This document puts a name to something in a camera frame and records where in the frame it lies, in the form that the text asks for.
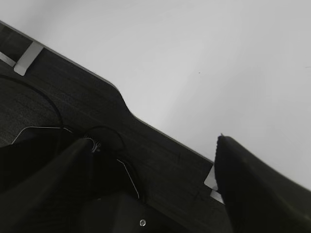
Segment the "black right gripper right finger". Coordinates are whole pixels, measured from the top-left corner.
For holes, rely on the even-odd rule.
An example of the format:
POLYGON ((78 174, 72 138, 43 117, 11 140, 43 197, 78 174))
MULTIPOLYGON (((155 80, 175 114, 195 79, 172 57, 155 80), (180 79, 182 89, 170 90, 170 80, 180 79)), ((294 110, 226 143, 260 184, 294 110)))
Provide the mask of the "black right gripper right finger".
POLYGON ((311 192, 219 136, 215 178, 235 233, 309 233, 311 192))

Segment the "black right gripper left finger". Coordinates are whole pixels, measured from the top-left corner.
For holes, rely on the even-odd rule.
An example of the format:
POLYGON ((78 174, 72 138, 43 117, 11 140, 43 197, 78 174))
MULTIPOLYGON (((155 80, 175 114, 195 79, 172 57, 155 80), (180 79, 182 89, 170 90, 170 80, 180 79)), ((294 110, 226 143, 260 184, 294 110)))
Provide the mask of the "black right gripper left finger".
POLYGON ((94 144, 63 145, 32 138, 0 149, 0 230, 3 233, 80 233, 90 200, 94 144))

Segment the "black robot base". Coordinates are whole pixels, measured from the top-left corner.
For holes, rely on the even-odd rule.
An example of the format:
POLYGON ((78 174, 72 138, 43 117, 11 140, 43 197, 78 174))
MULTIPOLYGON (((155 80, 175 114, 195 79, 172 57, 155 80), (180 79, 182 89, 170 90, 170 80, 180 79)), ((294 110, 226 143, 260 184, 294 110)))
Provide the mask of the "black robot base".
POLYGON ((119 134, 104 141, 92 132, 76 135, 65 127, 26 127, 11 144, 37 137, 53 138, 60 145, 82 138, 94 144, 91 198, 81 211, 81 233, 232 231, 225 208, 210 197, 206 186, 188 192, 167 176, 150 171, 138 175, 119 134))

